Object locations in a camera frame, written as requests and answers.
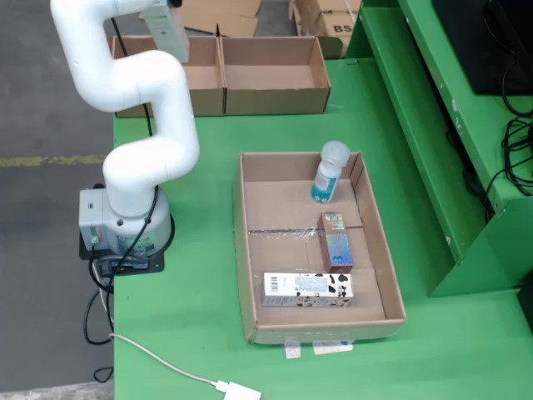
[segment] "green table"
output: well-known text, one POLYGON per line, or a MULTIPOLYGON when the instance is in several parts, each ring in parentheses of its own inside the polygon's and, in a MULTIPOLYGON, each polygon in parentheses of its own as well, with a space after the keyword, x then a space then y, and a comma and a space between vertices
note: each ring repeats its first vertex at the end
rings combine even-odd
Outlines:
MULTIPOLYGON (((117 333, 190 373, 255 388, 267 399, 524 399, 533 340, 513 291, 428 298, 452 263, 376 63, 327 63, 324 115, 197 119, 200 161, 163 185, 176 219, 164 272, 116 281, 117 333), (280 346, 246 343, 237 291, 232 179, 239 152, 319 151, 339 139, 366 160, 406 302, 391 339, 286 360, 280 346)), ((115 119, 115 144, 147 135, 141 119, 115 119)), ((117 400, 222 399, 222 393, 115 343, 117 400)))

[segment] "white bottle cap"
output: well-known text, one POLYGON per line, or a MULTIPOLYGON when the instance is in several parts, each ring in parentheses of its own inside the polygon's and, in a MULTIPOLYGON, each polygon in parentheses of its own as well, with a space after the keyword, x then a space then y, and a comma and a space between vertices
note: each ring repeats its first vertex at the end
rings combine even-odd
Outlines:
POLYGON ((344 168, 350 158, 350 149, 343 142, 332 140, 322 148, 321 158, 335 169, 344 168))

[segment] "bottle label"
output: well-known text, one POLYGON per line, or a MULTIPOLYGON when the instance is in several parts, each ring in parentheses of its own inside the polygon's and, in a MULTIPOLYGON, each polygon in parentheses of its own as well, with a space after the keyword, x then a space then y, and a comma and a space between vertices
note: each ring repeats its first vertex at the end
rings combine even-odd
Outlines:
POLYGON ((311 192, 315 201, 319 203, 329 202, 335 183, 335 177, 325 177, 320 172, 316 172, 315 184, 313 185, 313 190, 311 192))

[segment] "black monitor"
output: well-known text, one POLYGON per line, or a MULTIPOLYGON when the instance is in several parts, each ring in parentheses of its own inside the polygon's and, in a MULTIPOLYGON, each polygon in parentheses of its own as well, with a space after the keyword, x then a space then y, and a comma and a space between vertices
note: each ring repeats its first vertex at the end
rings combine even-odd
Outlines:
POLYGON ((533 94, 533 0, 433 0, 442 27, 477 94, 533 94), (515 55, 505 50, 511 49, 515 55))
POLYGON ((516 62, 533 80, 533 2, 490 0, 488 10, 498 23, 503 38, 516 55, 516 62))

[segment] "white cable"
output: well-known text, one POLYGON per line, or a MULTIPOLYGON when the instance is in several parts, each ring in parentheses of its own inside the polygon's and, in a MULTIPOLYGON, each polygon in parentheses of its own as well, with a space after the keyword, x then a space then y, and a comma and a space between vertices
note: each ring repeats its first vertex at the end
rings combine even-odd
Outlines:
POLYGON ((124 337, 122 335, 117 335, 116 333, 110 333, 109 334, 109 337, 110 338, 119 338, 125 342, 128 342, 130 343, 131 345, 135 346, 136 348, 138 348, 139 350, 142 350, 143 352, 145 352, 146 354, 148 354, 149 356, 155 358, 156 360, 158 360, 158 362, 160 362, 161 364, 163 365, 166 365, 167 367, 169 367, 171 370, 173 371, 176 371, 177 373, 180 373, 181 375, 185 375, 186 377, 190 377, 192 379, 196 379, 197 381, 201 381, 201 382, 205 382, 205 383, 209 383, 211 385, 213 385, 215 388, 217 387, 217 383, 216 382, 213 382, 213 381, 210 381, 209 379, 205 379, 203 377, 197 377, 196 375, 192 375, 191 373, 188 373, 188 372, 185 372, 185 371, 182 371, 181 369, 179 368, 176 368, 174 367, 172 364, 170 364, 169 362, 166 362, 165 360, 163 360, 162 358, 158 357, 157 355, 155 355, 153 352, 151 352, 150 350, 148 350, 147 348, 141 346, 139 343, 137 342, 134 342, 133 340, 131 339, 128 339, 127 337, 124 337))
POLYGON ((356 23, 356 14, 351 9, 350 3, 348 2, 348 0, 344 0, 344 3, 348 7, 348 12, 350 13, 351 20, 353 21, 353 23, 356 23))
MULTIPOLYGON (((96 269, 96 267, 94 265, 94 262, 92 262, 92 273, 94 273, 94 277, 97 279, 98 283, 100 283, 102 285, 102 282, 100 282, 100 277, 97 274, 97 269, 96 269)), ((104 311, 107 314, 106 301, 103 298, 103 291, 102 291, 102 289, 99 289, 99 290, 100 290, 100 300, 102 300, 102 307, 103 307, 104 311)), ((113 317, 111 315, 110 315, 110 318, 111 318, 111 322, 115 323, 115 320, 113 319, 113 317)))

